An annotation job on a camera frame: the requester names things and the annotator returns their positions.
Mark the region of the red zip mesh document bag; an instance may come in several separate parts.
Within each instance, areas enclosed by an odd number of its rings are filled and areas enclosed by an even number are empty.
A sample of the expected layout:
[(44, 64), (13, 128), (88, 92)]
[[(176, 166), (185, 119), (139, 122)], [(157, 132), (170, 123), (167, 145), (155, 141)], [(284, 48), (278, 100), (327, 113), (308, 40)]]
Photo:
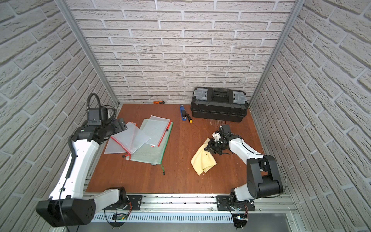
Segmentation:
[(108, 140), (106, 149), (104, 151), (105, 154), (119, 154), (119, 153), (126, 153), (126, 150), (112, 137)]

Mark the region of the yellow wiping cloth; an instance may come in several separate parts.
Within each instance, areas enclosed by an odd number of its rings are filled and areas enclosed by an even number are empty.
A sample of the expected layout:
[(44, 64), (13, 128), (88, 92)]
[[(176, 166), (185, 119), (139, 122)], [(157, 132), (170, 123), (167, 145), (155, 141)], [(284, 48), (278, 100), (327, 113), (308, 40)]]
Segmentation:
[(216, 161), (212, 154), (205, 150), (208, 146), (210, 139), (207, 138), (203, 145), (197, 150), (191, 160), (191, 164), (195, 172), (200, 176), (202, 173), (207, 173), (211, 168), (216, 165)]

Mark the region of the white red zip document bag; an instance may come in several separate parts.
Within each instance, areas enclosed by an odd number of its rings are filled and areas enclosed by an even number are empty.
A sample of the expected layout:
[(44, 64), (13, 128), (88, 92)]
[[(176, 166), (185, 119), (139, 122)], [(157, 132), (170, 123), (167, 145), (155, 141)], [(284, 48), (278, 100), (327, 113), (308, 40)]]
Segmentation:
[(125, 156), (131, 157), (131, 155), (143, 146), (150, 137), (133, 123), (127, 124), (127, 128), (127, 130), (112, 135), (111, 137), (126, 150), (127, 154)]

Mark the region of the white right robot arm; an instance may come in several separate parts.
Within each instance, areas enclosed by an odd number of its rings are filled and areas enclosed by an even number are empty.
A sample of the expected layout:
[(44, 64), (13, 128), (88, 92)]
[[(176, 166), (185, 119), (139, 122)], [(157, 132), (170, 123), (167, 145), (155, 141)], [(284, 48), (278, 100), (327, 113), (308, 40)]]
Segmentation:
[(273, 156), (257, 152), (233, 133), (224, 136), (214, 133), (205, 151), (222, 155), (226, 149), (246, 165), (246, 183), (232, 189), (229, 197), (231, 207), (242, 208), (250, 200), (279, 196), (284, 192), (278, 163)]

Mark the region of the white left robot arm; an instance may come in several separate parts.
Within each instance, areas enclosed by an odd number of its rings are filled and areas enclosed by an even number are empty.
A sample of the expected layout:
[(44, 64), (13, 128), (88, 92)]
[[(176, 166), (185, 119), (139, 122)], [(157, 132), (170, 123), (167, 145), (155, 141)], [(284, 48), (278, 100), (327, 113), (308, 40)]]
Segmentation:
[(89, 224), (95, 214), (109, 206), (126, 207), (124, 187), (109, 188), (93, 198), (84, 197), (84, 183), (99, 146), (106, 138), (127, 129), (123, 119), (107, 124), (89, 121), (68, 138), (71, 151), (56, 187), (45, 201), (38, 202), (36, 212), (52, 227)]

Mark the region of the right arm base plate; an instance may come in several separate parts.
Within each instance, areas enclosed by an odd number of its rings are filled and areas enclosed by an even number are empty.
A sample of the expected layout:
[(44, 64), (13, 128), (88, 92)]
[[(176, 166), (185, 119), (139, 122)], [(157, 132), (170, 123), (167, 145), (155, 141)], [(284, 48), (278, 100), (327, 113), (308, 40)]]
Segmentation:
[(231, 195), (217, 195), (216, 206), (218, 211), (255, 211), (255, 204), (253, 200), (237, 201)]

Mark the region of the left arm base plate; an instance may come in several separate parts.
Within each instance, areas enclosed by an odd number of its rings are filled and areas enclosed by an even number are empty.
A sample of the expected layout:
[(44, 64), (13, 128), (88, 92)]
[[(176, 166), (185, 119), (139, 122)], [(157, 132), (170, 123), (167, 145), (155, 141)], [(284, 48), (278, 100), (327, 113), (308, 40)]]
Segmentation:
[(117, 204), (114, 208), (117, 210), (139, 211), (142, 205), (143, 195), (127, 195), (126, 204)]

